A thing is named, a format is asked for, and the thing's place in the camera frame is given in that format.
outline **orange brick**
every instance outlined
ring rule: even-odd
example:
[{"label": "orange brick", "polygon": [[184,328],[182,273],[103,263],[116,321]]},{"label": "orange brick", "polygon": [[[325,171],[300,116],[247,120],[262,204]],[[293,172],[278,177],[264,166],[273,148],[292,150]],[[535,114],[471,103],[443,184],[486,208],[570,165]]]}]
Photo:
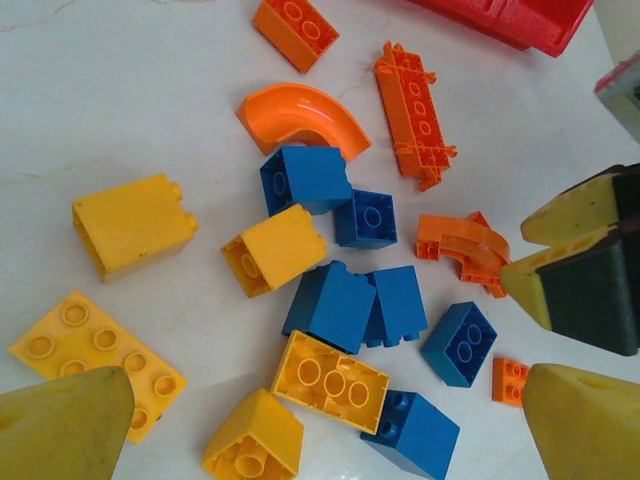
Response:
[{"label": "orange brick", "polygon": [[263,0],[253,25],[302,73],[340,36],[308,0]]},{"label": "orange brick", "polygon": [[418,190],[425,191],[442,181],[450,167],[449,157],[456,147],[444,143],[429,85],[436,74],[425,72],[422,60],[406,52],[402,45],[384,45],[374,72],[393,137],[400,174],[417,178]]},{"label": "orange brick", "polygon": [[529,367],[526,365],[508,358],[494,357],[492,400],[522,407],[522,392],[528,375]]}]

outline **lego duplo brick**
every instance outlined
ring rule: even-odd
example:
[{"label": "lego duplo brick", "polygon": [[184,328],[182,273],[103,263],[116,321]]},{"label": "lego duplo brick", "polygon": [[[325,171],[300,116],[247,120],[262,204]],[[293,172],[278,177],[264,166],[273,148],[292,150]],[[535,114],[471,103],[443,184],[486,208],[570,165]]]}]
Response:
[{"label": "lego duplo brick", "polygon": [[263,0],[253,25],[302,73],[340,36],[308,0]]},{"label": "lego duplo brick", "polygon": [[640,222],[630,219],[503,268],[509,294],[540,326],[620,355],[638,351]]},{"label": "lego duplo brick", "polygon": [[353,190],[351,200],[333,212],[341,247],[376,249],[398,241],[391,195]]},{"label": "lego duplo brick", "polygon": [[360,351],[376,289],[338,261],[302,275],[282,333],[300,330],[350,354]]},{"label": "lego duplo brick", "polygon": [[475,303],[456,303],[440,319],[421,353],[447,385],[469,388],[497,336]]},{"label": "lego duplo brick", "polygon": [[388,388],[385,373],[294,330],[271,392],[374,434]]},{"label": "lego duplo brick", "polygon": [[198,230],[180,205],[182,190],[166,176],[75,199],[73,226],[103,282],[178,253]]},{"label": "lego duplo brick", "polygon": [[364,335],[366,345],[394,347],[401,339],[420,338],[428,324],[415,268],[378,270],[368,273],[367,279],[376,296]]},{"label": "lego duplo brick", "polygon": [[637,478],[640,385],[538,364],[523,407],[550,480]]},{"label": "lego duplo brick", "polygon": [[300,205],[244,231],[222,254],[248,297],[280,288],[328,255],[327,242]]},{"label": "lego duplo brick", "polygon": [[242,400],[215,433],[202,468],[218,480],[291,480],[304,426],[266,390]]},{"label": "lego duplo brick", "polygon": [[20,337],[9,352],[53,380],[106,365],[121,366],[135,408],[127,438],[140,442],[187,385],[187,379],[80,292]]},{"label": "lego duplo brick", "polygon": [[522,392],[527,383],[529,367],[509,358],[493,358],[491,399],[494,402],[522,407]]},{"label": "lego duplo brick", "polygon": [[444,143],[429,85],[436,74],[425,72],[419,55],[386,42],[374,66],[380,96],[393,137],[400,174],[419,179],[425,191],[442,181],[455,146]]},{"label": "lego duplo brick", "polygon": [[269,216],[296,203],[323,215],[348,202],[346,165],[338,148],[282,147],[260,169]]},{"label": "lego duplo brick", "polygon": [[527,217],[522,237],[559,245],[640,214],[640,164],[614,165],[561,193]]},{"label": "lego duplo brick", "polygon": [[418,393],[389,390],[376,434],[361,433],[402,470],[444,480],[460,427]]}]

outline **orange 2x2 brick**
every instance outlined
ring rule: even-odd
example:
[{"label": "orange 2x2 brick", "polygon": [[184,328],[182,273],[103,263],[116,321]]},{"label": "orange 2x2 brick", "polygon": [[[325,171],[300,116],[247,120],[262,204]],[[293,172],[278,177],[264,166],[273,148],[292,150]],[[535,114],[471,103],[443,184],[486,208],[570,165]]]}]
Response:
[{"label": "orange 2x2 brick", "polygon": [[307,0],[263,0],[253,24],[302,73],[340,36]]},{"label": "orange 2x2 brick", "polygon": [[522,407],[522,392],[527,383],[529,367],[508,358],[493,358],[493,388],[495,402]]}]

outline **toy building block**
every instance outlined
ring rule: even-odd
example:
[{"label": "toy building block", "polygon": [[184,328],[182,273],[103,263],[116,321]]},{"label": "toy building block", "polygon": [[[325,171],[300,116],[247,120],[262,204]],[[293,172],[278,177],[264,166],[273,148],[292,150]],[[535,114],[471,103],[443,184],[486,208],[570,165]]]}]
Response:
[{"label": "toy building block", "polygon": [[640,385],[538,364],[523,406],[549,480],[638,478]]},{"label": "toy building block", "polygon": [[401,339],[418,340],[428,324],[416,269],[408,265],[377,270],[367,278],[376,288],[364,335],[367,347],[395,347]]},{"label": "toy building block", "polygon": [[103,282],[178,253],[198,230],[180,206],[182,191],[164,175],[78,198],[73,226]]},{"label": "toy building block", "polygon": [[0,478],[110,480],[133,406],[118,367],[0,395]]},{"label": "toy building block", "polygon": [[640,217],[506,265],[502,283],[543,328],[620,355],[640,342]]},{"label": "toy building block", "polygon": [[594,0],[411,0],[519,50],[561,55]]},{"label": "toy building block", "polygon": [[421,354],[447,385],[469,388],[497,337],[475,303],[456,303],[436,325]]},{"label": "toy building block", "polygon": [[271,393],[375,433],[388,388],[388,375],[295,330]]},{"label": "toy building block", "polygon": [[614,165],[561,193],[530,215],[522,238],[557,245],[640,214],[640,163]]},{"label": "toy building block", "polygon": [[376,249],[398,241],[391,195],[354,190],[351,200],[333,211],[333,221],[341,247]]},{"label": "toy building block", "polygon": [[265,155],[287,144],[338,147],[350,162],[371,146],[355,118],[324,92],[298,83],[279,83],[244,99],[238,120]]},{"label": "toy building block", "polygon": [[522,392],[528,375],[529,367],[526,365],[508,358],[493,357],[491,399],[522,407]]},{"label": "toy building block", "polygon": [[300,205],[244,231],[222,254],[248,297],[280,288],[328,255],[327,242]]},{"label": "toy building block", "polygon": [[304,426],[261,388],[213,436],[202,468],[218,480],[290,480],[298,475]]},{"label": "toy building block", "polygon": [[416,256],[438,261],[441,255],[462,265],[460,280],[483,285],[495,298],[507,293],[500,280],[500,269],[510,262],[507,241],[491,229],[482,213],[466,219],[420,215]]},{"label": "toy building block", "polygon": [[296,203],[323,215],[350,201],[346,166],[338,148],[282,147],[260,169],[269,216]]},{"label": "toy building block", "polygon": [[640,50],[598,81],[595,93],[607,110],[640,143]]},{"label": "toy building block", "polygon": [[283,335],[294,330],[346,353],[357,354],[367,328],[376,289],[364,275],[354,275],[334,260],[302,276]]},{"label": "toy building block", "polygon": [[340,36],[307,0],[262,0],[253,25],[302,73]]},{"label": "toy building block", "polygon": [[74,291],[20,337],[9,352],[48,380],[122,366],[136,406],[127,438],[139,443],[187,380],[82,293]]},{"label": "toy building block", "polygon": [[377,434],[360,438],[402,470],[444,480],[460,427],[418,393],[389,390]]},{"label": "toy building block", "polygon": [[393,138],[393,149],[400,174],[419,180],[418,190],[442,181],[442,172],[450,167],[449,157],[458,153],[446,146],[440,131],[429,85],[436,74],[425,72],[420,56],[406,52],[402,45],[384,44],[382,57],[374,72]]}]

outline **gray object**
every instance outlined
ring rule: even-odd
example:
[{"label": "gray object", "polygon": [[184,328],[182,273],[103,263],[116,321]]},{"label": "gray object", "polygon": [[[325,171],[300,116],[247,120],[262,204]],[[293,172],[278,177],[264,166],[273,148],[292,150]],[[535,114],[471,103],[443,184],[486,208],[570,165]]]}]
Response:
[{"label": "gray object", "polygon": [[640,143],[640,51],[602,78],[596,95]]}]

